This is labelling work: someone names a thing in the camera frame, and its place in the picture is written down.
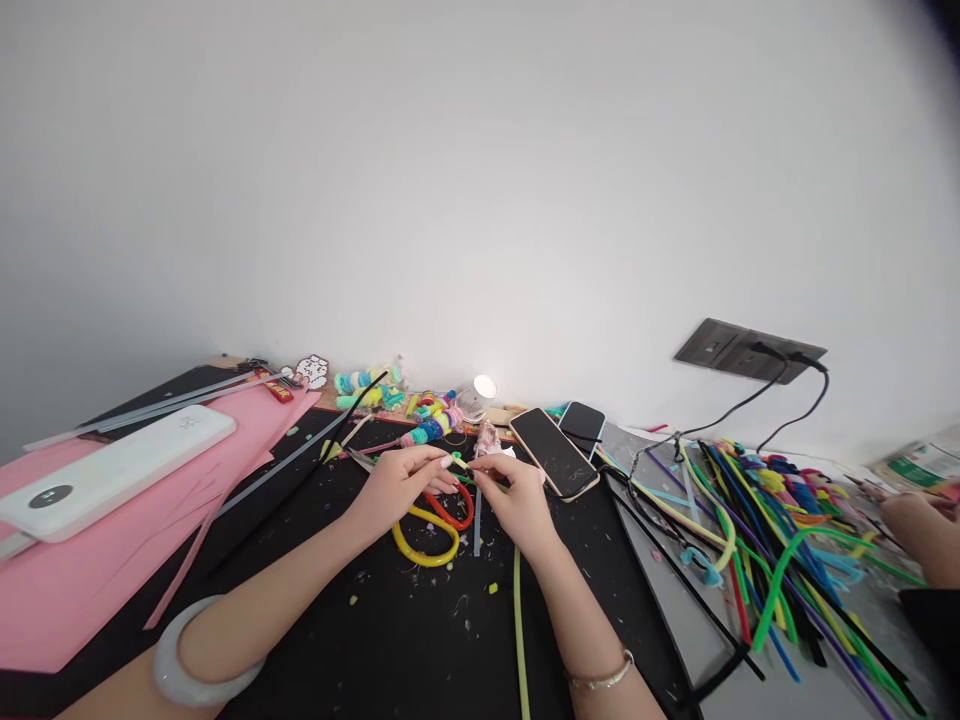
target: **black phone screen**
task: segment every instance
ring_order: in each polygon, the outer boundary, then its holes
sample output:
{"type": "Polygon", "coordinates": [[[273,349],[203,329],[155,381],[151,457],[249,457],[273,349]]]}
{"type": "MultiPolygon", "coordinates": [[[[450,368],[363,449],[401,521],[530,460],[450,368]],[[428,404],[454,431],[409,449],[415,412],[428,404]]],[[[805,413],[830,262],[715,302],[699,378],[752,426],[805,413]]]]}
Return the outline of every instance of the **black phone screen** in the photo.
{"type": "Polygon", "coordinates": [[[543,468],[547,479],[560,495],[575,495],[585,490],[597,471],[567,439],[543,410],[536,408],[510,421],[520,444],[543,468]]]}
{"type": "Polygon", "coordinates": [[[597,444],[590,439],[584,440],[583,438],[599,439],[606,422],[606,416],[599,410],[594,410],[583,403],[572,402],[567,406],[563,417],[560,418],[560,429],[570,438],[570,442],[580,449],[583,456],[589,460],[593,457],[593,451],[597,444]]]}

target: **bracelet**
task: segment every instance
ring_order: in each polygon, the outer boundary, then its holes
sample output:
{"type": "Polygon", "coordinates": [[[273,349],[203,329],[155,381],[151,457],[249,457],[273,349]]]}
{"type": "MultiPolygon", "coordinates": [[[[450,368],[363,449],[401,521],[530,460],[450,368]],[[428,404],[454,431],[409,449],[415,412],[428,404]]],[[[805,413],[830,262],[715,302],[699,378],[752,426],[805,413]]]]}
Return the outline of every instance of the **bracelet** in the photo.
{"type": "Polygon", "coordinates": [[[569,674],[567,674],[567,679],[570,681],[571,687],[583,688],[584,690],[607,690],[626,677],[627,671],[630,669],[630,666],[633,665],[633,653],[624,648],[623,659],[623,667],[605,680],[582,680],[571,677],[569,674]]]}
{"type": "Polygon", "coordinates": [[[219,600],[222,595],[204,598],[177,615],[157,642],[153,656],[153,680],[160,694],[167,700],[184,707],[215,707],[232,700],[242,693],[260,673],[266,658],[239,677],[226,682],[210,684],[200,682],[187,674],[177,658],[180,633],[193,618],[219,600]]]}

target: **black table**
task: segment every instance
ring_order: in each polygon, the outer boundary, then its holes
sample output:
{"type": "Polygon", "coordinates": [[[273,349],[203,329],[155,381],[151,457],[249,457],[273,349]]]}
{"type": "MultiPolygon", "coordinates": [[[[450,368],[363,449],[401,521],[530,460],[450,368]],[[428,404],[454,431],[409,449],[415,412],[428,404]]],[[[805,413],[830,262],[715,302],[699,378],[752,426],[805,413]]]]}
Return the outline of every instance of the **black table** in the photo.
{"type": "MultiPolygon", "coordinates": [[[[156,402],[166,393],[203,387],[229,372],[195,368],[106,415],[156,402]]],[[[308,411],[298,422],[299,432],[282,438],[273,449],[274,462],[334,416],[308,411]]],[[[372,420],[351,446],[388,442],[407,429],[372,420]]],[[[460,450],[467,459],[473,456],[473,438],[459,446],[437,444],[460,450]]],[[[63,710],[155,643],[162,628],[185,607],[228,592],[339,517],[356,497],[366,473],[352,461],[334,461],[305,481],[318,455],[319,444],[214,523],[156,630],[141,628],[177,572],[192,537],[61,672],[52,676],[0,672],[0,715],[50,717],[63,710]]],[[[245,479],[237,492],[272,465],[245,479]]],[[[603,486],[574,503],[551,500],[557,530],[620,638],[637,656],[661,706],[671,717],[699,716],[697,710],[676,710],[673,697],[683,697],[689,684],[603,486]]],[[[459,516],[456,497],[445,503],[459,516]]],[[[448,547],[445,533],[431,536],[416,518],[406,516],[402,526],[419,550],[440,553],[448,547]]],[[[473,556],[471,526],[465,533],[470,544],[461,547],[451,571],[414,565],[400,554],[392,535],[384,535],[334,578],[270,654],[254,684],[220,717],[519,717],[514,546],[486,503],[481,534],[480,557],[473,556]],[[493,583],[498,592],[490,594],[493,583]],[[352,596],[357,597],[354,605],[352,596]]],[[[532,715],[572,718],[546,605],[525,562],[520,584],[532,715]]]]}

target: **person's hand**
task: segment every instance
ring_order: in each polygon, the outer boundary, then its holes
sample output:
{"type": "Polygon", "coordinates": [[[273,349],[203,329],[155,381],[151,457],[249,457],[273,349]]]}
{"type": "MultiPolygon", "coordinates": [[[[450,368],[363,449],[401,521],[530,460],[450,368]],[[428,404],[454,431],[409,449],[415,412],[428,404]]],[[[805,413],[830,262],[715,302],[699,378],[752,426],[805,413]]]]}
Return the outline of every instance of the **person's hand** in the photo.
{"type": "Polygon", "coordinates": [[[406,514],[424,490],[435,486],[443,488],[443,492],[456,492],[459,481],[446,470],[451,462],[453,458],[448,453],[430,445],[383,453],[346,515],[380,537],[406,514]]]}
{"type": "Polygon", "coordinates": [[[470,467],[500,525],[528,560],[545,560],[563,547],[550,517],[543,474],[538,468],[502,453],[477,458],[470,467]],[[509,481],[506,492],[494,478],[509,481]]]}

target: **electrical socket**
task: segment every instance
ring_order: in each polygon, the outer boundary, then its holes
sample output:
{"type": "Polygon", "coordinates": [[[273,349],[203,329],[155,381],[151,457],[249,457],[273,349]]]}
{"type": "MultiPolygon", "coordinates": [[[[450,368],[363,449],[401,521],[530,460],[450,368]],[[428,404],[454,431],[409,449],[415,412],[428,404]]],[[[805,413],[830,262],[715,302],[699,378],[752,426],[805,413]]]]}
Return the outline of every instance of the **electrical socket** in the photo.
{"type": "MultiPolygon", "coordinates": [[[[809,358],[819,360],[827,352],[816,345],[808,345],[756,330],[747,330],[737,325],[707,318],[690,336],[674,359],[769,382],[780,372],[782,364],[775,357],[754,350],[753,346],[757,342],[762,342],[788,358],[795,352],[801,352],[809,358]],[[726,340],[726,344],[720,347],[717,343],[722,340],[726,340]]],[[[789,385],[807,367],[804,363],[790,361],[779,383],[789,385]]]]}
{"type": "Polygon", "coordinates": [[[700,327],[673,359],[700,367],[715,368],[749,332],[738,325],[707,318],[700,323],[700,327]]]}

